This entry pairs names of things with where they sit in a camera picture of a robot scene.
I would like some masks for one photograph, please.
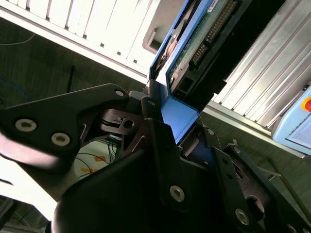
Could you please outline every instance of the wire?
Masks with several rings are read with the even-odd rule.
[[[99,159],[103,160],[105,163],[107,163],[107,161],[106,161],[105,159],[102,159],[101,157],[96,156],[96,155],[94,155],[94,154],[90,154],[90,153],[78,153],[78,154],[86,154],[86,155],[91,155],[91,156],[94,156],[94,157],[96,157],[96,158],[99,158]]]
[[[34,208],[31,209],[30,211],[28,211],[27,213],[25,213],[25,215],[17,222],[17,224],[15,224],[15,226],[18,225],[18,224],[20,224],[20,222],[21,222],[22,220],[24,220],[24,218],[25,218],[28,214],[30,214],[30,212],[33,211],[33,210],[34,210]]]
[[[21,44],[24,44],[24,43],[27,43],[28,41],[30,41],[33,37],[35,36],[35,33],[27,40],[25,41],[21,41],[21,42],[16,42],[16,43],[11,43],[11,44],[0,44],[0,45],[3,45],[3,46],[8,46],[8,45],[21,45]]]
[[[7,84],[7,85],[9,85],[9,86],[14,87],[16,90],[18,90],[18,91],[24,96],[25,101],[28,102],[28,99],[27,99],[27,96],[26,96],[25,92],[23,92],[23,90],[20,89],[18,86],[16,86],[16,85],[13,84],[13,83],[10,83],[10,82],[8,82],[8,81],[6,81],[6,80],[3,80],[3,79],[0,79],[0,82],[3,82],[4,84]]]
[[[80,158],[76,158],[77,160],[80,160],[82,163],[84,163],[86,166],[87,166],[87,168],[89,169],[89,172],[90,172],[90,174],[92,174],[92,169],[89,167],[89,165],[87,165],[87,163],[86,162],[84,162],[82,159],[80,159]]]

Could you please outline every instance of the blue control box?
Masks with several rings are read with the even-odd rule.
[[[272,138],[287,147],[311,155],[311,86],[284,114]]]

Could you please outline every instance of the screw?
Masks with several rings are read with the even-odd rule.
[[[115,90],[115,92],[118,96],[124,96],[124,93],[119,90]]]
[[[70,137],[65,133],[54,133],[51,140],[55,145],[64,147],[69,144]]]
[[[234,149],[234,151],[235,151],[236,153],[241,154],[241,151],[239,150],[239,148],[234,147],[233,149]]]
[[[177,202],[183,202],[185,199],[184,191],[178,187],[177,185],[172,185],[170,187],[171,197],[175,199]]]
[[[291,224],[287,224],[287,227],[292,233],[297,233],[296,229]]]
[[[152,102],[151,100],[148,100],[148,103],[150,103],[151,105],[155,106],[156,104],[154,102]]]
[[[302,88],[302,90],[303,90],[303,91],[306,91],[306,90],[309,88],[309,86],[310,86],[310,85],[308,85],[308,84],[307,84],[307,85],[304,85],[303,88]]]
[[[249,225],[249,219],[248,216],[246,215],[246,213],[244,213],[243,210],[241,209],[236,209],[235,210],[235,215],[237,216],[238,220],[240,220],[240,222],[245,225],[248,226]]]
[[[30,119],[20,119],[15,122],[15,127],[22,132],[31,132],[37,128],[37,124]]]
[[[209,133],[210,135],[214,135],[214,134],[215,134],[213,130],[208,129],[207,131],[208,131],[208,133]]]

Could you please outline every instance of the blue cable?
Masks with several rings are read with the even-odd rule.
[[[26,102],[28,102],[28,99],[27,99],[27,96],[26,96],[25,92],[23,92],[23,90],[20,89],[18,86],[16,86],[16,85],[13,84],[13,83],[9,83],[8,81],[3,80],[3,79],[0,79],[0,81],[3,82],[3,83],[5,83],[5,84],[7,84],[7,85],[9,85],[9,86],[14,87],[16,90],[18,90],[18,91],[23,95],[23,97],[25,98]]]

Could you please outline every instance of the black metal bracket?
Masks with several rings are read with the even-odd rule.
[[[68,170],[80,147],[109,135],[100,130],[100,114],[128,101],[119,86],[106,84],[5,109],[0,154],[45,170]]]
[[[266,232],[306,232],[310,227],[270,183],[256,164],[235,144],[229,144],[225,150],[232,161],[241,168],[249,179],[248,183],[240,183],[243,194],[253,206],[252,198],[256,198],[264,211],[257,221],[264,225]]]

